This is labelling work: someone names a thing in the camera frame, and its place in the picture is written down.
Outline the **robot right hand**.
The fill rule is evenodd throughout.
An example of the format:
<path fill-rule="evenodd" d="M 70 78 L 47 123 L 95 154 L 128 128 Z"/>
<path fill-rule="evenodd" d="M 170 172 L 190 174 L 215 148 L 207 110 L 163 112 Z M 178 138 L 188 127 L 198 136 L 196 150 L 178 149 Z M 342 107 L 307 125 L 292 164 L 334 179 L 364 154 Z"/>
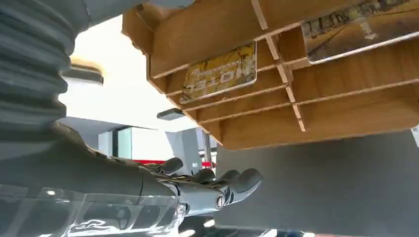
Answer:
<path fill-rule="evenodd" d="M 261 184 L 256 169 L 175 175 L 181 160 L 141 165 L 106 156 L 58 124 L 0 133 L 3 237 L 176 234 L 185 217 L 243 201 Z"/>

